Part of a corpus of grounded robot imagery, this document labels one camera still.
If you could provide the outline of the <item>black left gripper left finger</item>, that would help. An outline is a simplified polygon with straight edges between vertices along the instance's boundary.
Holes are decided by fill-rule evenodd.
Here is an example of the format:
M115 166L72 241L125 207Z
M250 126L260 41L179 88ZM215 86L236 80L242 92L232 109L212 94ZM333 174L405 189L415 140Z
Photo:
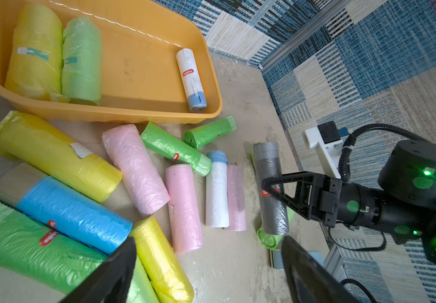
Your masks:
M133 277L137 250L131 237L107 257L62 302L126 302Z

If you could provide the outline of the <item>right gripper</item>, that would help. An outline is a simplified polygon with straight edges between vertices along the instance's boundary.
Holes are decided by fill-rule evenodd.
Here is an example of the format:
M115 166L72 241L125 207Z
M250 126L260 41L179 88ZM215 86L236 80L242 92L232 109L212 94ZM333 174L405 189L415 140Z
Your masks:
M274 186L281 184L295 184L295 197L273 191ZM342 189L340 179L302 171L265 178L262 189L306 220L321 222L325 227L335 227Z

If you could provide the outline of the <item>white roll red label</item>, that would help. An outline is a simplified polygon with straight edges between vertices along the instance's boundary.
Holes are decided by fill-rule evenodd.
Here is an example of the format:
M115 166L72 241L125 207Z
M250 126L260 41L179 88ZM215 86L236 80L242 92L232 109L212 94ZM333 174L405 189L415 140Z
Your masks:
M202 113L207 109L204 89L191 49L182 49L176 55L183 88L191 113Z

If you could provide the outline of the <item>large light green roll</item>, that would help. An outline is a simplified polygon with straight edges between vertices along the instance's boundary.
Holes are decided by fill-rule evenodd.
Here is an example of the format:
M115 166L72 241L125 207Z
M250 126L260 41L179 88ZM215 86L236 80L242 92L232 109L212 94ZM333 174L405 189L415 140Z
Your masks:
M103 41L86 17L70 20L63 31L62 95L73 104L100 106Z

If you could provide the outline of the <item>yellow trash bag roll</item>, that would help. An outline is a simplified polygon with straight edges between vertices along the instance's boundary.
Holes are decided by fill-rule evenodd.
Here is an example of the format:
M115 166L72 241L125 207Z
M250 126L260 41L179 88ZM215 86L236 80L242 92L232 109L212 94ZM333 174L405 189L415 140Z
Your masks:
M64 102L63 28L47 6L26 3L18 16L4 87L20 96Z

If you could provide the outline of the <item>grey trash bag roll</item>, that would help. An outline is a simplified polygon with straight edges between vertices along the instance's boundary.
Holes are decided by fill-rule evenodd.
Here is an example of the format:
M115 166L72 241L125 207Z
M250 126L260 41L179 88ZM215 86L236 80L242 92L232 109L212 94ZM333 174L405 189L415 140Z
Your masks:
M266 234L283 236L289 232L289 219L285 204L275 199L271 192L284 192L282 184L273 185L271 190L263 189L264 179L282 174L278 145L274 142L253 145L253 163L257 176L262 227Z

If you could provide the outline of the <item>lower light green roll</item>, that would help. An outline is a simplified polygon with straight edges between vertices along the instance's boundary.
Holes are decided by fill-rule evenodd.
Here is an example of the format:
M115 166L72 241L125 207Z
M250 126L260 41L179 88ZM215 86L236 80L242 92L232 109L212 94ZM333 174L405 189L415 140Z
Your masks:
M139 302L159 303L159 300L139 257L136 257L135 268L127 294L126 303Z

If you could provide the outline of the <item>lying fat green roll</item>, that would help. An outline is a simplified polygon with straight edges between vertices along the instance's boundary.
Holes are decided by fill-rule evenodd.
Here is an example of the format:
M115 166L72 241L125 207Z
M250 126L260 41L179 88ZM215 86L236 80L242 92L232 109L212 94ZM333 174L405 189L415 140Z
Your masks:
M287 209L287 216L288 216L288 223L289 228L291 228L292 222L294 220L294 217L296 215L296 212L294 212L292 209ZM263 225L261 225L257 231L257 238L259 242L264 245L267 249L270 250L276 250L277 246L281 243L283 235L272 235L265 233L263 229Z

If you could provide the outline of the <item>pink roll beside grey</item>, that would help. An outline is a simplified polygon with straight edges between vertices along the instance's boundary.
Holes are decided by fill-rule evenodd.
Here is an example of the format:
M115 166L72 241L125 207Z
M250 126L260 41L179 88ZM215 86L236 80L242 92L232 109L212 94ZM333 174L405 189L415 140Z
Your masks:
M229 165L227 170L228 230L243 232L247 230L247 216L244 196L243 168Z

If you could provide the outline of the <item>blue trash bag roll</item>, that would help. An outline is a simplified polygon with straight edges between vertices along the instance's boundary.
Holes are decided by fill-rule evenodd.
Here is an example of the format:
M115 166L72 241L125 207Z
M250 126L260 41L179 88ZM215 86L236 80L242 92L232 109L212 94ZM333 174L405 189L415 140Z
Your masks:
M0 178L0 201L107 255L132 229L131 221L27 163Z

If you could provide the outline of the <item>white roll with blue band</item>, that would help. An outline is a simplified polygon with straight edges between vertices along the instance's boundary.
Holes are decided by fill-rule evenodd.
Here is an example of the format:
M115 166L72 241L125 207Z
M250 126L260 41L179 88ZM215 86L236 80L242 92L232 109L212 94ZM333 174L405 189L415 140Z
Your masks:
M210 172L206 176L205 224L208 227L229 227L228 211L228 159L224 152L210 151L212 160Z

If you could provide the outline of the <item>green roll with red label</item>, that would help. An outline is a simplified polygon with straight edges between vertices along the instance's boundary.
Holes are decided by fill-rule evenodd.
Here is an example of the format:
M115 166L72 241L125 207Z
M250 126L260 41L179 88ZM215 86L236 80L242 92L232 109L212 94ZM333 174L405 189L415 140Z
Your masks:
M198 150L234 130L236 121L233 116L228 116L184 132L182 140Z

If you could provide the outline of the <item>green roll with label left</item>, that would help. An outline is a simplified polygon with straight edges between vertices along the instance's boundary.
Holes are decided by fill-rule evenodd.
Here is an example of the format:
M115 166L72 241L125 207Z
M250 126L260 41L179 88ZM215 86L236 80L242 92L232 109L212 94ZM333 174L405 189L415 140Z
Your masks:
M0 267L70 294L105 259L0 202Z

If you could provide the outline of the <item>yellow roll near box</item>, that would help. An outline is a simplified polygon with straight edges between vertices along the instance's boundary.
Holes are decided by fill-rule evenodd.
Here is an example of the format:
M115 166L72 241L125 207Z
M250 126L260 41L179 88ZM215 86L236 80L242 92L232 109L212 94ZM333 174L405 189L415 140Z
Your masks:
M40 117L11 111L0 122L0 155L22 160L98 203L123 173Z

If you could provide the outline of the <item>yellow plastic storage box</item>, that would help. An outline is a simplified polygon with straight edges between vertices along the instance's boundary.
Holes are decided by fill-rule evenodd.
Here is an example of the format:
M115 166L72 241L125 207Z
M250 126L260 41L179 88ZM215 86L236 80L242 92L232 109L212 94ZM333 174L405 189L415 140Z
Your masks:
M100 106L33 100L5 89L12 36L23 1L0 1L0 96L46 120L196 124L217 117L223 100L204 36L189 19L153 1L46 1L62 23L87 17L103 40ZM192 113L176 54L194 52L207 109Z

